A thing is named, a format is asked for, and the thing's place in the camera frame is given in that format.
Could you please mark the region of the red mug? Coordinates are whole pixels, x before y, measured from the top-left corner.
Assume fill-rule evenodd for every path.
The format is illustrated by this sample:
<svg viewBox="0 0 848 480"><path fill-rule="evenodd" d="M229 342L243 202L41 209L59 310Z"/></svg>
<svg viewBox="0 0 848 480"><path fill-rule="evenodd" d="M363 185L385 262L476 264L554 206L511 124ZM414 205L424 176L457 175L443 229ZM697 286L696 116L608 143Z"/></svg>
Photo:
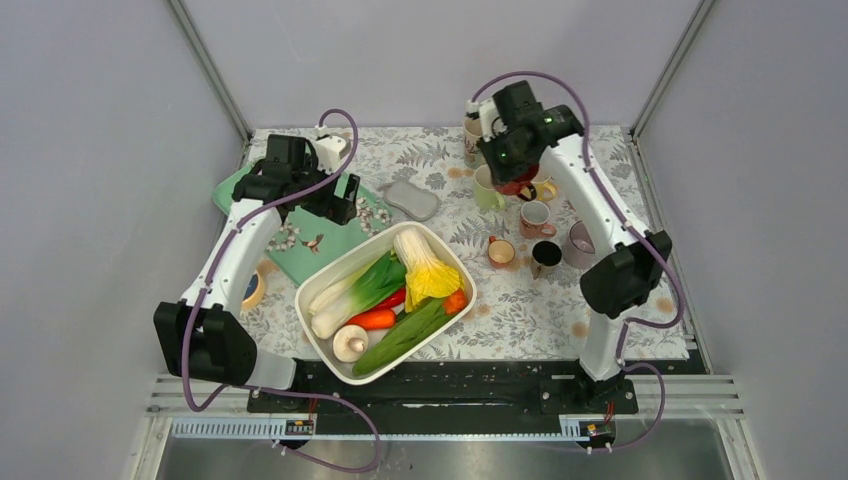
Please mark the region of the red mug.
<svg viewBox="0 0 848 480"><path fill-rule="evenodd" d="M529 180L495 184L494 188L504 196L517 197L524 202L534 201L538 197L536 187Z"/></svg>

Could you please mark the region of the cream floral mug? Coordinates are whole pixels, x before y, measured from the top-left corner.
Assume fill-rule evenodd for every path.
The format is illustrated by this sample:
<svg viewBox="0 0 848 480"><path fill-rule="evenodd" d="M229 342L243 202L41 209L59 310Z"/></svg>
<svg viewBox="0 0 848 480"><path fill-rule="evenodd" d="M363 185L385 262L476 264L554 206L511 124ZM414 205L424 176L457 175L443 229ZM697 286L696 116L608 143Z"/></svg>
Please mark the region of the cream floral mug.
<svg viewBox="0 0 848 480"><path fill-rule="evenodd" d="M482 137L482 127L479 118L465 116L463 118L464 131L464 161L468 168L475 170L480 166L481 160L478 158L479 148L478 141Z"/></svg>

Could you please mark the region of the light green mug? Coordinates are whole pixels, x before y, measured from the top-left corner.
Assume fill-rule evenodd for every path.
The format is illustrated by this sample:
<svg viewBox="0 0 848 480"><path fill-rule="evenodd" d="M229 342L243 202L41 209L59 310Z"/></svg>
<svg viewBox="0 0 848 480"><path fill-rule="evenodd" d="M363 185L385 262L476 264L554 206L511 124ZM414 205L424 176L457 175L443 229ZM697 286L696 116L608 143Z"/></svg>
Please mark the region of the light green mug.
<svg viewBox="0 0 848 480"><path fill-rule="evenodd" d="M482 210L503 211L506 207L504 197L494 188L487 165L481 165L475 170L473 196Z"/></svg>

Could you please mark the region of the yellow mug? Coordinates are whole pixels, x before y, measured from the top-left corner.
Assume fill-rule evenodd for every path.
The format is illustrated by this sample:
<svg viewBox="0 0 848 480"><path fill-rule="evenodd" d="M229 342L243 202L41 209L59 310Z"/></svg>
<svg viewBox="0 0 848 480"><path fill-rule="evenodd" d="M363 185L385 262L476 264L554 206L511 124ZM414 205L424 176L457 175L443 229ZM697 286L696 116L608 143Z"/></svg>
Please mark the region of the yellow mug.
<svg viewBox="0 0 848 480"><path fill-rule="evenodd" d="M537 193L537 199L542 202L550 202L558 196L558 189L552 177L546 172L539 171L532 179L532 184Z"/></svg>

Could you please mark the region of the terracotta pink mug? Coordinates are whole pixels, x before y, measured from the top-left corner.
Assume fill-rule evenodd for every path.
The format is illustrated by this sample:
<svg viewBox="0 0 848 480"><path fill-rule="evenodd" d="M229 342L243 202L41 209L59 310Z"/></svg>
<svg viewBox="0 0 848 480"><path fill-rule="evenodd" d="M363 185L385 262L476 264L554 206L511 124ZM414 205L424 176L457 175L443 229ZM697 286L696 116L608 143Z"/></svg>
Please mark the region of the terracotta pink mug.
<svg viewBox="0 0 848 480"><path fill-rule="evenodd" d="M549 222L550 208L541 201L526 202L520 209L520 234L526 239L552 238L557 228Z"/></svg>

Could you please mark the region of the small orange mug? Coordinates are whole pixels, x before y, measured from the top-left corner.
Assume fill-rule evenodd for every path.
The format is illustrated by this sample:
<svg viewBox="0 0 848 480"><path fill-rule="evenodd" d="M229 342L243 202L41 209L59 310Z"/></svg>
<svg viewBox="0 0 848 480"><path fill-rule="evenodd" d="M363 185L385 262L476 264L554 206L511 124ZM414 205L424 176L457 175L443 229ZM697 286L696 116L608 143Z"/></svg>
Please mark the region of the small orange mug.
<svg viewBox="0 0 848 480"><path fill-rule="evenodd" d="M509 269L514 266L516 248L510 241L492 235L488 239L486 256L492 268Z"/></svg>

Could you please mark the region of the brown small cup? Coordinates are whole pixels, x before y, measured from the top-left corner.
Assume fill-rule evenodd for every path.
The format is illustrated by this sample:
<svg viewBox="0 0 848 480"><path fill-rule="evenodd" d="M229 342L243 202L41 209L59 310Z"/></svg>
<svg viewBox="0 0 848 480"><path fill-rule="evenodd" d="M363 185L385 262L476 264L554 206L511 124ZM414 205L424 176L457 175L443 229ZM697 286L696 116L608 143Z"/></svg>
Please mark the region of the brown small cup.
<svg viewBox="0 0 848 480"><path fill-rule="evenodd" d="M552 273L561 263L563 253L556 243L543 240L533 246L531 257L531 276L536 280Z"/></svg>

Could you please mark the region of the purple mug black handle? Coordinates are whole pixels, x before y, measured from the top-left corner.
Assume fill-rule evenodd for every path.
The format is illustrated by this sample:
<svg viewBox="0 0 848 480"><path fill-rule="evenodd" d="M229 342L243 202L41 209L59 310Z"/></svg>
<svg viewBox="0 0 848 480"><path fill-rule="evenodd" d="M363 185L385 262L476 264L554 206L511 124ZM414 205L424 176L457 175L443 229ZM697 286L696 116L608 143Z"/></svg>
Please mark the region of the purple mug black handle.
<svg viewBox="0 0 848 480"><path fill-rule="evenodd" d="M582 221L575 222L562 242L565 263L578 270L589 270L596 262L595 248Z"/></svg>

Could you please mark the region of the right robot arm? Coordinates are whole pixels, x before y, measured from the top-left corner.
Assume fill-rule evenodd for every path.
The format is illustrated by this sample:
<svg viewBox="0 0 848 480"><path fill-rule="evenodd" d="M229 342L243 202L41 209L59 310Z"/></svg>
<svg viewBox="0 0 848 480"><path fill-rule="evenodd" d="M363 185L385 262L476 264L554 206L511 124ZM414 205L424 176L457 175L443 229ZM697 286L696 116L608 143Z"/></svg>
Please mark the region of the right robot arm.
<svg viewBox="0 0 848 480"><path fill-rule="evenodd" d="M532 180L544 170L586 228L596 262L581 276L580 289L592 315L573 396L583 410L597 412L624 385L628 315L667 273L672 241L626 208L591 152L584 114L565 105L543 106L521 80L487 99L475 92L466 115L480 122L477 146L499 193L535 199Z"/></svg>

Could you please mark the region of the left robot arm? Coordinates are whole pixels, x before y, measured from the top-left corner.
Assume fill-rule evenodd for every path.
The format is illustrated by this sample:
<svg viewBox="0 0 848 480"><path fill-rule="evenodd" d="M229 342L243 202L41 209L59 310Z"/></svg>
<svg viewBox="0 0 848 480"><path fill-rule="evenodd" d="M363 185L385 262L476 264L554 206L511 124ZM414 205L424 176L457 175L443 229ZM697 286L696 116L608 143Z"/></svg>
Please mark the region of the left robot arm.
<svg viewBox="0 0 848 480"><path fill-rule="evenodd" d="M235 182L227 225L202 271L176 302L162 302L153 323L170 374L231 386L269 387L288 411L309 401L294 359L260 349L240 324L251 278L289 213L302 209L337 225L356 215L359 178L336 185L350 140L271 135L266 153Z"/></svg>

